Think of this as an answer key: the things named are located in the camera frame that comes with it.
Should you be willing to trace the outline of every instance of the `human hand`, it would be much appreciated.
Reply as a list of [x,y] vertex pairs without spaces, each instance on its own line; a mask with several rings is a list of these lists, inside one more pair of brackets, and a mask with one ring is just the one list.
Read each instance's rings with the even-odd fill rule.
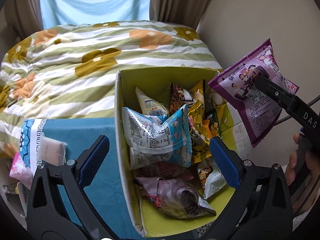
[[[299,143],[299,135],[294,134],[293,140],[296,144],[298,144]],[[289,164],[288,164],[288,166],[285,170],[285,173],[284,173],[285,177],[287,179],[288,185],[291,185],[292,182],[295,180],[296,174],[295,174],[294,168],[297,165],[297,161],[298,161],[297,151],[295,151],[294,154],[291,154],[289,156]],[[312,152],[308,151],[306,154],[306,163],[307,163],[307,167],[311,171],[312,180],[308,184],[308,186],[306,187],[304,192],[301,194],[300,198],[295,203],[292,203],[293,213],[295,213],[298,210],[298,208],[302,205],[303,201],[310,193],[312,187],[314,186],[314,184],[320,174],[320,159],[319,159],[319,157],[317,157]],[[314,191],[312,192],[312,194],[308,198],[307,202],[304,204],[303,208],[300,210],[299,214],[304,213],[312,206],[319,188],[320,188],[320,183],[318,183],[318,185],[315,187]]]

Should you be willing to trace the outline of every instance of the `floral comforter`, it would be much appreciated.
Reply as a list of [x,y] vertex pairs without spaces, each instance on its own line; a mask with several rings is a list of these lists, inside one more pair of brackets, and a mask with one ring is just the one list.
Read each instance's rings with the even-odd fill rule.
[[0,70],[0,155],[25,119],[114,116],[116,73],[150,66],[221,70],[193,29],[151,21],[61,25],[24,39]]

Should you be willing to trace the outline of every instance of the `curtain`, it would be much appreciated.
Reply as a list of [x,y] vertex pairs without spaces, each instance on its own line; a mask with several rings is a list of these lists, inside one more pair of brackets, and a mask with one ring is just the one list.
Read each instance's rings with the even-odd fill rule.
[[40,0],[44,28],[149,20],[150,0]]
[[21,39],[43,29],[40,0],[7,0],[4,13]]
[[177,23],[193,29],[211,0],[150,0],[150,20]]

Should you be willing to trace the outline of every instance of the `cardboard box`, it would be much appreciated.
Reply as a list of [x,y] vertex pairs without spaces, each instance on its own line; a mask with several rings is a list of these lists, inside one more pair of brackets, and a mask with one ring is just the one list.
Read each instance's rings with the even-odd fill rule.
[[[132,182],[135,174],[130,170],[129,147],[125,142],[122,126],[122,107],[127,106],[140,111],[135,93],[136,87],[149,97],[169,104],[171,82],[189,90],[201,79],[209,82],[216,75],[217,71],[211,69],[169,66],[122,70],[117,74],[115,125],[120,176],[132,224],[143,237],[183,234],[184,237],[194,239],[199,231],[197,228],[211,225],[212,221],[221,214],[232,197],[234,189],[225,186],[208,199],[209,204],[217,212],[216,217],[204,216],[180,220],[161,213],[149,200],[141,199],[138,187]],[[218,94],[213,94],[212,98],[216,104],[223,141],[230,149],[237,151],[243,159],[249,158],[251,144],[237,111]]]

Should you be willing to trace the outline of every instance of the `blue gripper pad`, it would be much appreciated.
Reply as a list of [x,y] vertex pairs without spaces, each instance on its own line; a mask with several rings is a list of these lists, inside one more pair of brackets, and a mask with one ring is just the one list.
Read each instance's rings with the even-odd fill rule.
[[79,170],[79,181],[80,187],[84,188],[89,186],[94,177],[96,176],[103,160],[106,158],[109,152],[109,139],[105,136],[90,153],[85,163]]
[[239,170],[230,158],[239,158],[237,153],[229,150],[219,137],[210,140],[209,149],[229,187],[237,189],[240,186]]

